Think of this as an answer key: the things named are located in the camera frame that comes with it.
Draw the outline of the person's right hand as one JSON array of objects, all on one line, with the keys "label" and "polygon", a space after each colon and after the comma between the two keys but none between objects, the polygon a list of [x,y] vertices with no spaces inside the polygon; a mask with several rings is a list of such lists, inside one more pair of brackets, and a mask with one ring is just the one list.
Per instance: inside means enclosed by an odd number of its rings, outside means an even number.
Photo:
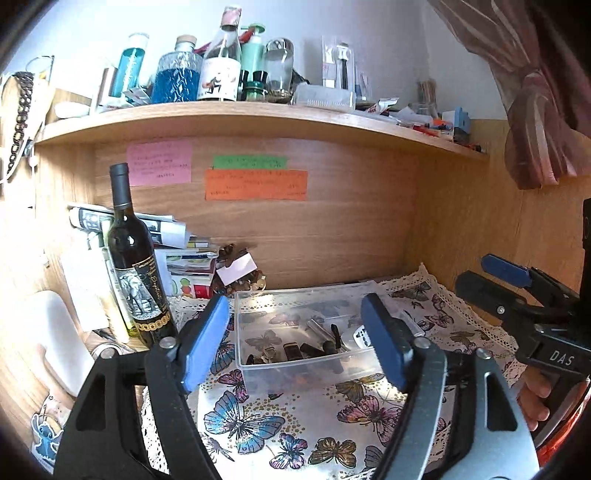
[{"label": "person's right hand", "polygon": [[518,404],[531,432],[534,432],[540,422],[550,417],[550,409],[544,404],[552,392],[551,382],[543,373],[531,366],[527,367],[522,377],[522,387],[517,395]]}]

